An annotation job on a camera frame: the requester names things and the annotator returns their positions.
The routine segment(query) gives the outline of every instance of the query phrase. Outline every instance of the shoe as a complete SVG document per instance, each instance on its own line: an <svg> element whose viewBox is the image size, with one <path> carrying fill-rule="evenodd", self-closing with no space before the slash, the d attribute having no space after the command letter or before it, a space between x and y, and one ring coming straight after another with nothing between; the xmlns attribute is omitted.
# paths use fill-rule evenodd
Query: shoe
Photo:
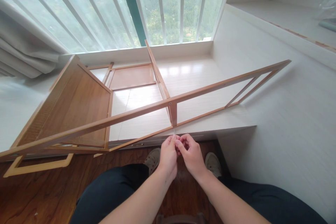
<svg viewBox="0 0 336 224"><path fill-rule="evenodd" d="M161 155L161 149L156 148L152 150L146 157L144 165L148 167L149 175L152 175L155 168L159 165L160 155Z"/></svg>
<svg viewBox="0 0 336 224"><path fill-rule="evenodd" d="M210 170L215 177L222 176L222 168L221 164L217 158L217 156L213 152L209 152L205 157L205 166L208 170Z"/></svg>

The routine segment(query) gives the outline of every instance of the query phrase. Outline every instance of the curtain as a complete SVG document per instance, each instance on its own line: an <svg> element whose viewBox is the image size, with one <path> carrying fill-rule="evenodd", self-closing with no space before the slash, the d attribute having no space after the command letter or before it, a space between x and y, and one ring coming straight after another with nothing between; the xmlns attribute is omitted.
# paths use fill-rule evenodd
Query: curtain
<svg viewBox="0 0 336 224"><path fill-rule="evenodd" d="M53 37L0 0L0 77L35 78L51 72L69 53Z"/></svg>

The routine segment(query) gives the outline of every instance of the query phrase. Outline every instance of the white vertical bar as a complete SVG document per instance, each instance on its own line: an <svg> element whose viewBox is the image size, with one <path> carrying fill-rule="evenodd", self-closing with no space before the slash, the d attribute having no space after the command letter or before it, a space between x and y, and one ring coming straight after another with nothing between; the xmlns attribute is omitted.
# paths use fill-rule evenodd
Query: white vertical bar
<svg viewBox="0 0 336 224"><path fill-rule="evenodd" d="M163 3L162 0L159 0L159 6L160 6L160 15L161 15L161 23L162 23L162 32L163 32L163 43L167 44L167 37L166 37L166 26L165 26L165 17L163 15Z"/></svg>
<svg viewBox="0 0 336 224"><path fill-rule="evenodd" d="M65 24L58 18L58 16L53 12L53 10L49 7L49 5L44 0L38 0L49 13L55 18L55 20L63 27L63 29L70 35L70 37L79 45L79 47L83 50L83 52L87 52L86 48L82 45L82 43L72 34L72 32L65 26Z"/></svg>
<svg viewBox="0 0 336 224"><path fill-rule="evenodd" d="M75 9L75 6L72 3L72 1L71 0L63 0L63 2L69 8L69 10L73 14L73 16L77 19L77 21L82 26L82 28L87 33L87 35L90 37L90 39L96 44L96 46L98 47L98 49L101 50L101 51L105 51L105 49L104 49L103 45L101 44L101 42L99 41L99 39L96 37L96 35L94 34L94 32L91 30L91 28L84 21L85 19L82 17L81 13L78 12Z"/></svg>
<svg viewBox="0 0 336 224"><path fill-rule="evenodd" d="M44 32L46 32L50 37L52 37L55 41L61 44L66 51L70 52L70 50L63 45L61 41L58 40L19 0L12 0L17 6L19 6L34 22L36 22Z"/></svg>
<svg viewBox="0 0 336 224"><path fill-rule="evenodd" d="M204 3L205 3L205 0L202 0L201 10L199 12L200 17L198 19L198 24L197 24L196 42L198 42L198 37L200 36L200 29L201 29L201 22L202 22L202 17L203 17Z"/></svg>
<svg viewBox="0 0 336 224"><path fill-rule="evenodd" d="M183 43L183 10L184 10L184 0L181 0L181 12L180 12L180 43Z"/></svg>
<svg viewBox="0 0 336 224"><path fill-rule="evenodd" d="M111 40L112 40L112 43L115 45L115 47L116 47L117 49L120 49L120 47L118 46L116 40L114 39L114 37L113 37L113 35L112 35L111 30L109 29L109 27L108 27L107 23L105 22L103 16L101 15L101 13L100 13L100 11L99 11L99 9L98 9L96 3L94 2L94 0L89 0L89 1L90 1L90 3L91 3L92 7L94 8L95 12L97 13L97 15L98 15L100 21L102 22L103 26L105 27L105 29L106 29L108 35L110 36L110 38L111 38Z"/></svg>
<svg viewBox="0 0 336 224"><path fill-rule="evenodd" d="M217 33L217 29L218 29L218 26L219 26L219 22L221 21L221 17L222 17L223 11L224 11L225 4L226 4L226 0L222 0L222 5L220 6L220 9L219 9L219 12L218 12L218 15L217 15L217 19L216 19L216 23L215 23L215 26L213 27L211 40L214 40L215 35Z"/></svg>
<svg viewBox="0 0 336 224"><path fill-rule="evenodd" d="M127 33L127 36L128 36L128 38L129 38L129 40L130 40L130 42L132 44L132 47L135 48L135 44L134 44L133 38L132 38L131 33L130 33L128 27L127 27L126 20L124 18L123 12L121 11L121 8L120 8L120 5L118 3L118 0L113 0L113 2L114 2L115 7L117 8L117 11L118 11L118 14L120 16L121 22L123 23L123 26L124 26L124 28L126 30L126 33Z"/></svg>
<svg viewBox="0 0 336 224"><path fill-rule="evenodd" d="M142 12L142 7L141 7L141 1L140 0L136 0L136 4L138 5L138 9L139 9L139 13L140 13L140 18L141 18L141 22L142 22L142 26L143 26L143 30L145 32L146 35L146 39L149 45L151 45L151 40L148 36L148 30L147 30L147 26L146 26L146 22L145 22L145 17L144 17L144 13Z"/></svg>

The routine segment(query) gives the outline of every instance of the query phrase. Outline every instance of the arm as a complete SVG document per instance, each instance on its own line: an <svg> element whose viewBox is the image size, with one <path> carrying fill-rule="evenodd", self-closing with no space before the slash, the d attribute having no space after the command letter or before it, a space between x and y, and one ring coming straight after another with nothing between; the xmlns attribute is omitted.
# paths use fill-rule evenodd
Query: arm
<svg viewBox="0 0 336 224"><path fill-rule="evenodd" d="M188 171L196 179L209 200L212 202L221 220L226 224L269 222L249 206L245 201L223 185L204 164L200 145L189 135L176 140Z"/></svg>
<svg viewBox="0 0 336 224"><path fill-rule="evenodd" d="M152 223L166 192L177 174L175 140L169 136L161 145L156 171L126 201L107 215L100 224Z"/></svg>

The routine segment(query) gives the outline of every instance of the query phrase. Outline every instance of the person's left hand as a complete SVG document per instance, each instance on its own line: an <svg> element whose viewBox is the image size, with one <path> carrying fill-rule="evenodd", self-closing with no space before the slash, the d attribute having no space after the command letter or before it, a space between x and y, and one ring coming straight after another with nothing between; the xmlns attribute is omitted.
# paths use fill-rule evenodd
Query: person's left hand
<svg viewBox="0 0 336 224"><path fill-rule="evenodd" d="M171 183L177 175L177 152L175 140L180 139L178 135L169 136L161 145L160 163L157 170L162 171Z"/></svg>

